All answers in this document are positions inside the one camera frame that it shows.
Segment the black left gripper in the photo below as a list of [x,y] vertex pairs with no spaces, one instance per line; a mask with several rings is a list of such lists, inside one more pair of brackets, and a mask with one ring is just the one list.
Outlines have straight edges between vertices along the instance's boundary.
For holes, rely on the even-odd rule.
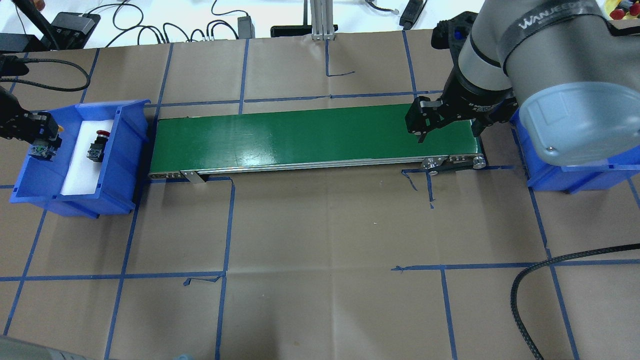
[[31,144],[41,126],[52,130],[56,125],[50,112],[25,112],[10,119],[10,138]]

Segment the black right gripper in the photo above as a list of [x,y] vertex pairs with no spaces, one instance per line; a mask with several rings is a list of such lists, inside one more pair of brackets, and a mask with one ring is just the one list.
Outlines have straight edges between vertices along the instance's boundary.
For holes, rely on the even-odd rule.
[[518,108],[512,89],[483,89],[453,70],[441,96],[417,96],[404,120],[407,132],[422,144],[428,133],[461,121],[470,121],[471,134],[478,138],[488,127],[510,121]]

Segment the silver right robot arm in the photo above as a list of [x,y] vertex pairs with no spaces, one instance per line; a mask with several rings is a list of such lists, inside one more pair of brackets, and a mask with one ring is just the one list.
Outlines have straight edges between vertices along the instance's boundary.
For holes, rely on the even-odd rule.
[[406,129],[470,120],[475,136],[512,104],[537,157],[580,166],[639,146],[639,27],[619,29],[595,0],[485,0],[434,28],[450,51],[441,96],[418,96]]

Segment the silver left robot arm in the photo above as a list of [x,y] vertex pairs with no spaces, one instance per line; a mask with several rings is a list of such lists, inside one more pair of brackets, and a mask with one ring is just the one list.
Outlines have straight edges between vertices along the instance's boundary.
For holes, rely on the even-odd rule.
[[62,145],[60,127],[50,112],[23,109],[18,99],[6,89],[0,89],[0,136],[42,144],[57,150]]

